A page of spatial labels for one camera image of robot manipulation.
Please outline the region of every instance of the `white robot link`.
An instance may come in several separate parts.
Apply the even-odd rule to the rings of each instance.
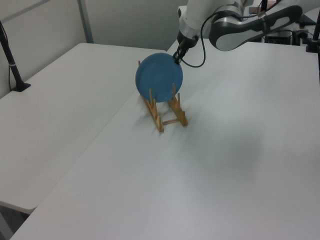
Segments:
[[[173,55],[175,63],[179,64],[188,49],[197,44],[209,20],[211,44],[221,51],[230,51],[294,23],[317,7],[320,0],[281,0],[268,11],[244,17],[241,0],[189,0],[187,6],[178,8],[179,47]]]

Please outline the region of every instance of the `black cable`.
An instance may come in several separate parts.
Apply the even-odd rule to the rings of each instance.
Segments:
[[[202,62],[199,66],[194,66],[194,65],[191,65],[191,64],[187,63],[185,60],[181,59],[181,61],[182,61],[185,65],[187,65],[187,66],[189,66],[189,67],[192,67],[192,68],[200,68],[200,67],[202,67],[202,66],[205,64],[205,62],[206,62],[206,48],[205,48],[203,30],[204,30],[204,26],[205,26],[206,22],[207,22],[209,19],[211,19],[213,16],[215,16],[216,14],[218,14],[218,12],[211,14],[211,15],[203,22],[203,24],[202,24],[202,26],[201,26],[200,37],[201,37],[202,48],[203,48],[203,62]]]
[[[8,66],[9,68],[9,74],[8,74],[8,81],[9,81],[9,89],[10,91],[12,91],[12,88],[11,88],[11,83],[10,83],[10,66]]]
[[[241,17],[241,19],[249,19],[249,18],[254,18],[254,17],[256,17],[256,16],[258,16],[257,14],[256,15],[250,15],[250,16],[243,16],[243,17]]]

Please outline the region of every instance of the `equipment in background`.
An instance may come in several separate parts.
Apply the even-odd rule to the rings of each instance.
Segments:
[[[8,63],[9,63],[9,67],[13,73],[13,76],[14,76],[14,79],[16,82],[16,85],[12,89],[12,91],[22,92],[25,89],[27,89],[28,87],[30,87],[31,84],[25,83],[21,79],[21,76],[18,71],[14,56],[12,55],[10,47],[9,47],[9,42],[8,42],[8,38],[6,35],[6,31],[5,31],[4,26],[2,25],[1,21],[0,21],[0,42],[1,42],[6,59],[8,60]]]
[[[280,31],[266,35],[264,42],[266,44],[290,45],[291,37],[292,33],[290,31]]]
[[[307,38],[307,41],[306,41],[306,44],[308,44],[308,46],[306,47],[305,50],[308,53],[320,53],[320,51],[319,51],[319,47],[320,47],[319,34],[320,34],[320,11],[318,14],[318,19],[315,24],[313,37]]]

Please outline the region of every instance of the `blue plate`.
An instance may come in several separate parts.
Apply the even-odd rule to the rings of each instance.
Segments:
[[[183,73],[175,59],[167,53],[155,53],[145,58],[135,74],[135,85],[139,93],[150,101],[149,89],[157,103],[173,97],[172,84],[177,93],[182,85]]]

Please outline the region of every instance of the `white table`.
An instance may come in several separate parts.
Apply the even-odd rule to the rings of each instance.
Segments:
[[[31,213],[136,89],[160,50],[82,43],[0,100],[0,205]]]
[[[189,126],[158,133],[135,91],[12,240],[319,239],[318,56],[205,44],[183,65]]]

